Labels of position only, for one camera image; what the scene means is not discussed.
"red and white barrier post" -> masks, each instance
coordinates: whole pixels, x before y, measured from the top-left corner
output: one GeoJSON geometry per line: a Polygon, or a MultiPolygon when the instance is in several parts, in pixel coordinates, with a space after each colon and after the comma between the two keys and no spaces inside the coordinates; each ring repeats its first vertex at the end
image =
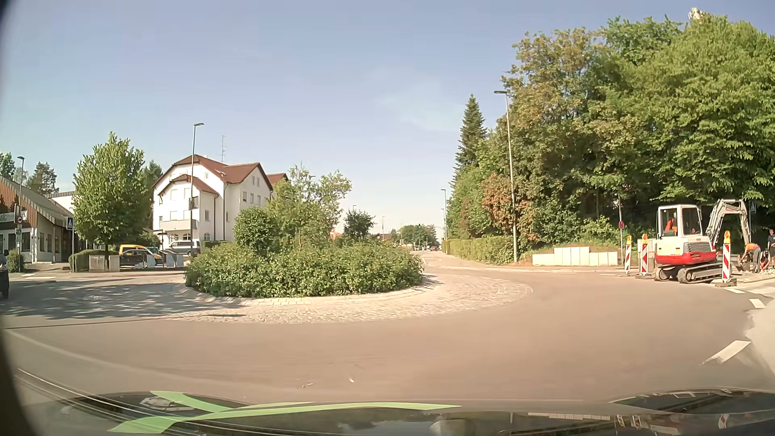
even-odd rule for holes
{"type": "Polygon", "coordinates": [[[648,235],[643,234],[643,241],[640,247],[640,275],[646,275],[649,272],[649,242],[648,235]]]}
{"type": "Polygon", "coordinates": [[[627,245],[625,245],[625,274],[629,274],[631,255],[632,255],[632,235],[627,235],[627,245]]]}
{"type": "Polygon", "coordinates": [[[732,263],[729,259],[729,230],[724,232],[724,263],[722,264],[722,282],[726,283],[732,279],[732,263]]]}

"sidewalk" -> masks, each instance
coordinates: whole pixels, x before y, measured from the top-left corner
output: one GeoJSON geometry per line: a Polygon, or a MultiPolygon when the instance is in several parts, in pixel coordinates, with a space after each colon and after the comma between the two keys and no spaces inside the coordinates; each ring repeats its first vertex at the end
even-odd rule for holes
{"type": "Polygon", "coordinates": [[[513,266],[513,265],[489,265],[476,261],[468,261],[457,258],[441,251],[420,251],[423,263],[429,267],[451,269],[477,269],[486,271],[513,271],[513,272],[617,272],[622,267],[615,266],[513,266]]]}

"cobblestone pavement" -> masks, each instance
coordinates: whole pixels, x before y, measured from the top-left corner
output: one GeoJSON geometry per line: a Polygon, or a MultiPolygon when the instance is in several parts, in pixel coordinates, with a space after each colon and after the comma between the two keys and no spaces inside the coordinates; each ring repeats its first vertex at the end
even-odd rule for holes
{"type": "Polygon", "coordinates": [[[421,286],[358,296],[300,299],[237,299],[212,297],[181,289],[180,297],[228,305],[167,315],[178,320],[263,322],[272,324],[337,323],[423,317],[513,303],[527,296],[529,286],[469,275],[426,275],[421,286]]]}

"white building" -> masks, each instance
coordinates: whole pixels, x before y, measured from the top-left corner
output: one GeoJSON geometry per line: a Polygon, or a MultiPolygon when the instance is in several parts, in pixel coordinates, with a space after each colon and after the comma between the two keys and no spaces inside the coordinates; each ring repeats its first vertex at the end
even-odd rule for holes
{"type": "Polygon", "coordinates": [[[239,211],[266,206],[273,192],[258,162],[227,165],[195,154],[193,176],[193,210],[191,156],[172,164],[153,186],[153,232],[162,247],[175,240],[234,240],[239,211]]]}

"lamp post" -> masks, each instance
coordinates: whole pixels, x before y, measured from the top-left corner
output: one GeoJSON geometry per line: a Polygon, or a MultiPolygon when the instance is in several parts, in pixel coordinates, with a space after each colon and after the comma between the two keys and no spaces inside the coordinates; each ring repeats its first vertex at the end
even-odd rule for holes
{"type": "Polygon", "coordinates": [[[441,188],[442,191],[444,191],[444,228],[442,228],[444,232],[444,240],[446,240],[446,189],[441,188]]]}
{"type": "MultiPolygon", "coordinates": [[[[24,181],[24,156],[16,156],[17,159],[22,161],[22,170],[19,173],[19,200],[16,202],[16,213],[14,218],[22,215],[22,182],[24,181]]],[[[19,256],[22,255],[22,224],[16,224],[16,247],[19,249],[19,256]]]]}
{"type": "Polygon", "coordinates": [[[516,199],[514,198],[514,161],[512,160],[512,125],[511,113],[509,112],[508,93],[506,91],[495,91],[495,94],[503,94],[506,98],[506,135],[508,138],[508,175],[511,180],[511,238],[514,251],[514,262],[517,261],[517,217],[516,217],[516,199]]]}
{"type": "Polygon", "coordinates": [[[191,144],[191,187],[188,193],[188,224],[191,227],[191,250],[194,250],[194,156],[196,156],[196,128],[204,123],[194,125],[194,140],[191,144]]]}

